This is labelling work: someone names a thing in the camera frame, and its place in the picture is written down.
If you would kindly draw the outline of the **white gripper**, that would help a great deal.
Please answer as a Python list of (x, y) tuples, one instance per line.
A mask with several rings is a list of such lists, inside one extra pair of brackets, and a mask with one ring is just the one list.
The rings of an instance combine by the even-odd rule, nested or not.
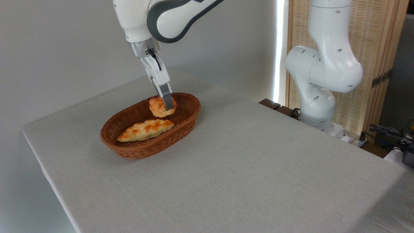
[(163, 100), (166, 111), (173, 109), (172, 91), (169, 84), (170, 76), (159, 54), (155, 53), (155, 57), (150, 55), (139, 59), (143, 63), (148, 77), (154, 78), (155, 82), (152, 81), (152, 84), (157, 95)]

